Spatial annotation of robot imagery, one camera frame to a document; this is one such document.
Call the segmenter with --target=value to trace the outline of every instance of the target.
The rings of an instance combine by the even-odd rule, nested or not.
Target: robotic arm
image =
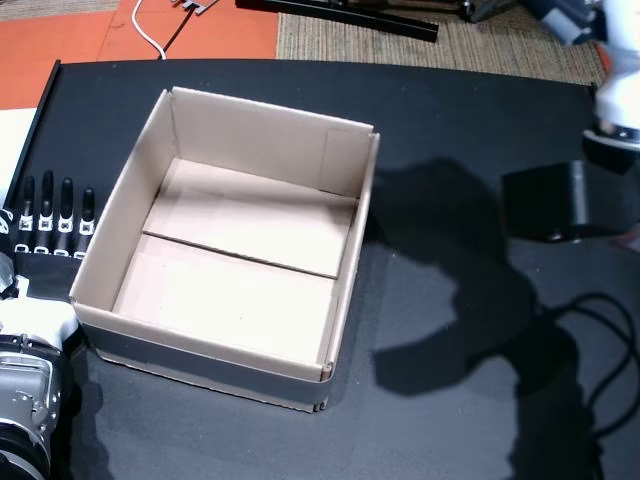
[[[598,41],[612,68],[584,132],[587,162],[503,177],[506,230],[545,242],[624,233],[640,218],[640,1],[523,3],[564,43]]]
[[[613,68],[596,95],[592,141],[640,152],[640,2],[638,0],[525,0],[566,44],[601,42]]]

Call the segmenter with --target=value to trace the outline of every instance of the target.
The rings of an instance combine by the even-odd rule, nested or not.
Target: box wall
[[[73,299],[111,310],[138,244],[142,225],[176,153],[171,96],[164,91],[98,222],[87,257],[71,288]]]
[[[182,158],[359,195],[371,125],[184,88],[173,95]]]

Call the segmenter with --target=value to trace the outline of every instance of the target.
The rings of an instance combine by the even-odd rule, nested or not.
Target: box flap
[[[335,278],[356,201],[175,159],[148,234]]]

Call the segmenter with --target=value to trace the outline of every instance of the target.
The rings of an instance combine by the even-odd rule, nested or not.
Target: white cable
[[[158,45],[158,43],[153,38],[151,38],[149,35],[144,33],[144,31],[142,30],[142,28],[140,28],[140,25],[138,25],[138,22],[136,21],[136,14],[138,13],[138,9],[140,8],[141,3],[142,3],[142,0],[138,0],[138,3],[136,3],[136,6],[133,8],[133,12],[131,12],[131,22],[133,23],[133,26],[138,31],[138,33],[142,36],[142,38],[144,38],[147,42],[153,45],[153,48],[155,48],[156,50],[158,50],[158,52],[160,52],[160,57],[163,60],[166,60],[167,54],[164,53],[164,50],[162,49],[162,47]]]

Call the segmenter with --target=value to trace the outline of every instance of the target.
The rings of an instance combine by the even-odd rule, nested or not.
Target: black bar
[[[383,32],[435,42],[438,25],[388,15],[364,8],[331,5],[321,0],[236,0],[236,7],[267,12],[292,13],[334,22],[349,23]]]
[[[56,60],[53,64],[53,68],[51,69],[51,73],[49,74],[49,79],[47,80],[47,84],[44,87],[44,91],[42,92],[42,97],[40,97],[40,101],[38,102],[38,108],[36,109],[36,113],[33,116],[33,121],[31,122],[31,127],[29,128],[29,133],[27,133],[27,138],[24,141],[24,145],[22,147],[22,151],[20,152],[20,158],[18,159],[18,163],[16,164],[16,169],[13,174],[13,178],[11,179],[11,183],[9,184],[9,189],[7,190],[7,197],[4,200],[4,207],[9,209],[15,209],[16,201],[18,200],[17,189],[22,182],[22,177],[26,171],[26,163],[29,158],[29,153],[31,151],[31,145],[33,143],[33,137],[35,136],[38,130],[38,124],[40,123],[40,117],[42,116],[42,112],[47,106],[47,101],[49,100],[51,90],[56,81],[56,77],[58,76],[58,71],[60,70],[60,60]]]

